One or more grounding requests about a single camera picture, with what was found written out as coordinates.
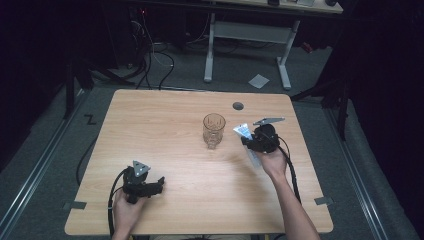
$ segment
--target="cable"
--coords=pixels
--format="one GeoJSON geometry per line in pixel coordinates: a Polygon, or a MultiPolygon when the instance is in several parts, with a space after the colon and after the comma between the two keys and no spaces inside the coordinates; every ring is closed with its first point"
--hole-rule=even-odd
{"type": "Polygon", "coordinates": [[[150,83],[149,83],[149,79],[147,77],[147,75],[150,72],[151,65],[152,65],[152,55],[151,55],[151,53],[149,51],[149,67],[145,71],[144,76],[140,79],[140,81],[138,82],[137,87],[135,89],[138,89],[140,87],[141,83],[143,82],[143,80],[146,79],[146,83],[147,83],[147,86],[149,87],[149,90],[152,90],[152,87],[150,86],[150,83]]]}
{"type": "Polygon", "coordinates": [[[147,29],[147,26],[146,26],[146,19],[144,18],[144,14],[141,14],[141,16],[142,16],[142,18],[143,18],[143,24],[144,24],[144,28],[146,29],[147,36],[149,37],[150,43],[152,44],[153,57],[156,59],[156,61],[157,61],[160,65],[165,66],[165,67],[173,67],[173,66],[174,66],[174,64],[172,64],[172,65],[166,65],[166,64],[163,64],[161,61],[159,61],[159,59],[157,59],[157,58],[156,58],[156,55],[155,55],[155,44],[153,43],[152,37],[150,36],[149,30],[147,29]]]}
{"type": "Polygon", "coordinates": [[[113,182],[112,189],[110,190],[109,201],[108,201],[108,205],[107,205],[107,215],[108,215],[108,220],[109,220],[110,237],[112,237],[113,234],[115,233],[115,228],[113,227],[113,212],[112,212],[112,210],[113,210],[113,195],[116,192],[115,186],[116,186],[116,183],[118,182],[118,180],[121,178],[121,176],[126,171],[127,171],[127,169],[124,169],[124,170],[122,170],[121,173],[119,173],[119,175],[116,177],[115,181],[113,182]]]}
{"type": "Polygon", "coordinates": [[[80,185],[81,185],[81,181],[79,180],[79,169],[80,169],[80,167],[81,167],[81,164],[82,164],[82,162],[83,162],[84,158],[87,156],[88,152],[89,152],[89,151],[90,151],[90,149],[93,147],[93,145],[94,145],[94,143],[96,142],[97,138],[98,138],[98,135],[97,135],[97,137],[95,137],[95,138],[93,139],[93,141],[90,143],[90,146],[88,146],[88,148],[85,150],[84,154],[82,155],[81,159],[80,159],[80,160],[79,160],[79,162],[78,162],[77,171],[75,172],[75,175],[76,175],[76,178],[77,178],[77,184],[78,184],[78,186],[80,186],[80,185]]]}
{"type": "Polygon", "coordinates": [[[287,164],[289,165],[290,173],[292,175],[294,195],[296,196],[297,200],[299,200],[299,202],[302,203],[302,201],[300,200],[299,188],[297,187],[296,172],[294,171],[293,163],[283,148],[278,146],[278,149],[280,149],[280,151],[283,153],[284,157],[286,158],[287,164]]]}
{"type": "Polygon", "coordinates": [[[274,237],[274,240],[277,240],[280,237],[284,237],[284,236],[286,236],[286,234],[284,234],[284,233],[278,234],[277,236],[274,237]]]}
{"type": "Polygon", "coordinates": [[[208,28],[208,25],[209,25],[208,23],[209,23],[210,17],[211,17],[211,14],[209,13],[208,18],[206,19],[205,27],[203,28],[203,31],[199,35],[199,37],[196,40],[187,42],[186,44],[196,43],[196,42],[200,42],[200,41],[207,39],[207,37],[204,37],[204,38],[202,38],[202,37],[205,35],[206,29],[208,28]]]}
{"type": "Polygon", "coordinates": [[[282,147],[280,147],[280,146],[276,145],[276,144],[274,143],[274,141],[273,141],[273,140],[272,140],[272,139],[271,139],[271,138],[270,138],[267,134],[265,134],[265,133],[264,133],[264,132],[262,132],[262,131],[258,131],[258,132],[259,132],[262,136],[266,137],[266,138],[270,141],[270,143],[274,144],[274,146],[276,146],[278,149],[280,149],[281,153],[282,153],[282,154],[284,155],[284,157],[286,158],[287,165],[289,165],[290,173],[291,173],[291,175],[292,175],[292,184],[293,184],[293,192],[294,192],[294,195],[296,196],[297,200],[299,200],[299,202],[300,202],[300,203],[302,203],[302,201],[301,201],[301,199],[300,199],[299,188],[298,188],[298,186],[297,186],[296,172],[295,172],[295,170],[294,170],[293,163],[292,163],[292,161],[291,161],[291,159],[290,159],[290,150],[289,150],[289,146],[287,145],[286,141],[284,141],[282,138],[278,137],[279,139],[283,140],[284,144],[285,144],[285,145],[286,145],[286,147],[287,147],[287,152],[288,152],[288,153],[286,153],[282,147]]]}
{"type": "Polygon", "coordinates": [[[171,56],[169,56],[168,54],[165,54],[165,53],[161,53],[161,52],[158,52],[159,54],[162,54],[162,55],[165,55],[165,56],[167,56],[167,57],[169,57],[170,59],[171,59],[171,61],[172,61],[172,67],[171,67],[171,70],[169,70],[169,72],[165,75],[165,77],[163,77],[162,78],[162,80],[160,81],[160,83],[159,83],[159,90],[162,90],[162,84],[163,84],[163,82],[165,81],[165,79],[172,73],[172,71],[174,70],[174,59],[171,57],[171,56]]]}

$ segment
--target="table top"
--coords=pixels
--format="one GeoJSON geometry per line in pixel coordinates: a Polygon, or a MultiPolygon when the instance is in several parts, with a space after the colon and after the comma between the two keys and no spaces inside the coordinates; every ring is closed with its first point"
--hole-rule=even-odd
{"type": "Polygon", "coordinates": [[[75,198],[87,205],[71,210],[66,233],[109,234],[109,193],[133,160],[151,167],[146,182],[165,177],[163,193],[147,201],[133,234],[284,232],[271,180],[252,165],[233,131],[248,123],[253,132],[253,122],[281,116],[286,120],[273,126],[290,148],[302,205],[319,232],[330,232],[327,206],[314,201],[323,194],[287,95],[118,90],[75,198]],[[235,102],[244,109],[235,110],[235,102]],[[222,142],[208,150],[202,121],[213,112],[226,119],[226,126],[222,142]]]}
{"type": "MultiPolygon", "coordinates": [[[[215,0],[215,2],[275,8],[273,6],[269,6],[267,0],[215,0]]],[[[308,12],[337,13],[337,14],[341,14],[343,12],[343,8],[340,6],[339,3],[331,7],[325,3],[325,0],[314,0],[314,4],[312,6],[305,6],[305,5],[297,4],[295,2],[290,2],[290,1],[284,2],[280,0],[280,5],[277,8],[301,10],[301,11],[308,11],[308,12]]]]}

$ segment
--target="metal rail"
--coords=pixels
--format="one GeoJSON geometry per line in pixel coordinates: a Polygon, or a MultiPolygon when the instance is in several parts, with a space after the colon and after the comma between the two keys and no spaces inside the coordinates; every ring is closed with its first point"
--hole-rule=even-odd
{"type": "Polygon", "coordinates": [[[10,205],[9,210],[3,216],[0,222],[0,239],[7,239],[10,233],[12,232],[16,222],[18,221],[22,212],[25,210],[28,202],[30,201],[44,174],[49,168],[50,163],[53,160],[53,154],[56,150],[56,147],[62,140],[78,108],[87,99],[87,96],[87,92],[84,92],[83,90],[79,91],[77,95],[76,108],[74,109],[73,113],[67,119],[62,120],[53,137],[47,144],[47,147],[45,148],[43,154],[38,159],[38,162],[35,165],[34,169],[31,171],[29,177],[27,178],[27,180],[21,187],[19,193],[15,197],[15,200],[10,205]]]}
{"type": "Polygon", "coordinates": [[[356,167],[355,161],[352,157],[352,154],[350,153],[349,147],[347,146],[346,142],[340,138],[340,135],[338,134],[337,120],[334,116],[334,113],[331,109],[324,109],[324,114],[333,126],[332,132],[337,138],[339,146],[343,152],[344,159],[346,160],[349,177],[352,181],[353,188],[356,192],[359,203],[361,204],[365,218],[368,221],[371,232],[374,235],[374,239],[388,239],[383,223],[381,222],[380,217],[378,215],[378,211],[374,205],[371,196],[368,193],[367,188],[365,187],[364,182],[362,181],[361,174],[359,173],[358,168],[356,167]]]}

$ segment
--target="clear glass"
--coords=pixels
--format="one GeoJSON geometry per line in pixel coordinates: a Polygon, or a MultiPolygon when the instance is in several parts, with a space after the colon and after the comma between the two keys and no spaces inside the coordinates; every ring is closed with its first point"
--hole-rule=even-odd
{"type": "Polygon", "coordinates": [[[203,119],[203,140],[208,149],[215,149],[223,137],[225,119],[217,113],[211,113],[203,119]]]}

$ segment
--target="table leg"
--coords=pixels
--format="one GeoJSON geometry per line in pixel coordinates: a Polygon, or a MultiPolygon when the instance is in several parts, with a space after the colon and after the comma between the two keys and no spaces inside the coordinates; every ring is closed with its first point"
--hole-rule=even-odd
{"type": "Polygon", "coordinates": [[[290,31],[289,38],[287,40],[286,48],[282,57],[277,58],[278,69],[280,70],[281,81],[283,82],[283,88],[285,90],[291,89],[290,79],[287,74],[286,61],[290,53],[290,49],[293,45],[294,38],[296,37],[297,29],[299,28],[300,21],[294,22],[293,27],[290,31]]]}
{"type": "Polygon", "coordinates": [[[205,66],[205,77],[204,81],[209,83],[212,81],[212,71],[213,71],[213,41],[215,35],[215,13],[211,13],[211,23],[209,27],[209,46],[208,46],[208,55],[206,56],[206,66],[205,66]]]}

